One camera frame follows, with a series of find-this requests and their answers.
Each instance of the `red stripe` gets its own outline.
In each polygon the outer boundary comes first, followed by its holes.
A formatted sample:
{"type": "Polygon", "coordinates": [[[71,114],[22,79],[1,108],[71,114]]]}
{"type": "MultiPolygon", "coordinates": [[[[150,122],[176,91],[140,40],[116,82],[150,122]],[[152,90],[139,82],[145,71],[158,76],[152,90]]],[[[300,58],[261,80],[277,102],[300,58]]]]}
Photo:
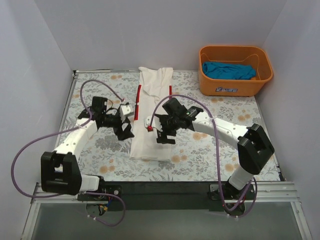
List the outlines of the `red stripe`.
{"type": "Polygon", "coordinates": [[[172,86],[169,86],[169,95],[172,95],[172,86]]]}
{"type": "Polygon", "coordinates": [[[136,99],[135,99],[136,104],[139,102],[139,99],[140,99],[140,90],[141,90],[141,84],[139,84],[138,92],[136,93],[136,99]]]}
{"type": "Polygon", "coordinates": [[[134,110],[134,120],[138,120],[138,115],[139,115],[139,106],[135,105],[135,110],[134,110]]]}

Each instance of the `white wall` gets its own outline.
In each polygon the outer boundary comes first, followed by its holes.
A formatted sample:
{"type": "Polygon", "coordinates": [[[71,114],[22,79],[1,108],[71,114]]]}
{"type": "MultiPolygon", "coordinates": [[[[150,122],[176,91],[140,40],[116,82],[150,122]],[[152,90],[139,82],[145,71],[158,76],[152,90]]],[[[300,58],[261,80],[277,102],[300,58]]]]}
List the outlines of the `white wall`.
{"type": "MultiPolygon", "coordinates": [[[[24,144],[58,130],[72,71],[33,0],[0,1],[0,22],[0,234],[18,240],[30,199],[14,188],[11,162],[24,144]]],[[[26,192],[40,180],[40,156],[54,141],[37,143],[18,160],[26,192]]]]}
{"type": "Polygon", "coordinates": [[[204,45],[262,46],[286,0],[35,2],[73,70],[191,70],[204,45]]]}
{"type": "Polygon", "coordinates": [[[320,0],[288,0],[263,47],[274,79],[258,96],[280,168],[320,239],[320,0]]]}

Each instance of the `floral pattern surface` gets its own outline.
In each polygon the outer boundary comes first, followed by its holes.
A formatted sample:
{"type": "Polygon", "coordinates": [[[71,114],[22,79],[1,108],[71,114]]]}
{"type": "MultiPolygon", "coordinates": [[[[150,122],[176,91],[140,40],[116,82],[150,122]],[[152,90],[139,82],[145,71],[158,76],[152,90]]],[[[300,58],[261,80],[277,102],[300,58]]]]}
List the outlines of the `floral pattern surface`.
{"type": "MultiPolygon", "coordinates": [[[[110,85],[122,98],[135,104],[139,72],[80,73],[63,123],[63,129],[72,128],[84,109],[80,101],[80,87],[86,80],[96,79],[110,85]]],[[[196,71],[174,72],[172,91],[197,99],[205,104],[214,117],[235,124],[264,127],[254,97],[204,96],[199,90],[196,71]]],[[[118,108],[120,101],[105,86],[89,82],[84,87],[83,98],[90,105],[93,96],[110,99],[118,108]]],[[[181,98],[186,107],[195,105],[181,98]]],[[[62,134],[61,143],[66,137],[62,134]]],[[[216,141],[213,137],[190,130],[179,130],[172,146],[171,161],[130,160],[131,140],[118,141],[111,128],[100,128],[84,147],[78,164],[82,173],[103,176],[106,181],[216,181],[216,141]]],[[[219,141],[221,179],[226,181],[239,165],[238,152],[219,141]]],[[[277,165],[272,157],[263,168],[258,181],[279,181],[277,165]]]]}

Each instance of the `orange basket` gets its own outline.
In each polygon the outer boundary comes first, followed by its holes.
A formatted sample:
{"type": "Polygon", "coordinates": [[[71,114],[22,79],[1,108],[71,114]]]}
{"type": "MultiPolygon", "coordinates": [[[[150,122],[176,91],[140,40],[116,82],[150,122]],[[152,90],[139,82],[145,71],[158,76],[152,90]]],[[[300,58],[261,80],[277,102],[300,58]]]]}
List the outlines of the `orange basket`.
{"type": "Polygon", "coordinates": [[[256,46],[208,45],[199,51],[199,86],[206,96],[251,97],[257,94],[274,73],[268,56],[256,46]],[[213,79],[207,77],[202,65],[204,62],[251,65],[256,76],[250,80],[213,79]]]}

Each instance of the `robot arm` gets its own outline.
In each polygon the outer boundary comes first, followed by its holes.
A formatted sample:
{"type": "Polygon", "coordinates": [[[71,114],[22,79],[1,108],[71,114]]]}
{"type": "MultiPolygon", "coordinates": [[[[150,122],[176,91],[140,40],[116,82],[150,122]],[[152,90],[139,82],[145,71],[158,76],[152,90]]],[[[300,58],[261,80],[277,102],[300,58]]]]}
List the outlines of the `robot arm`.
{"type": "MultiPolygon", "coordinates": [[[[81,174],[78,159],[89,139],[101,127],[113,128],[118,140],[132,138],[128,117],[134,114],[129,104],[121,104],[116,114],[107,114],[108,99],[94,96],[92,119],[83,127],[72,131],[52,152],[41,156],[41,187],[45,192],[76,195],[79,192],[96,191],[102,180],[100,176],[81,174]]],[[[78,116],[76,126],[89,120],[89,113],[83,110],[78,116]]]]}
{"type": "MultiPolygon", "coordinates": [[[[144,123],[148,131],[157,130],[158,143],[175,144],[175,140],[168,136],[176,136],[176,131],[180,128],[215,136],[213,119],[203,109],[195,106],[186,109],[176,98],[171,98],[162,107],[168,115],[156,114],[151,127],[151,117],[144,123]]],[[[239,167],[226,183],[228,190],[237,194],[253,175],[261,172],[275,149],[264,129],[258,124],[247,127],[219,118],[214,120],[219,139],[238,150],[239,167]]]]}

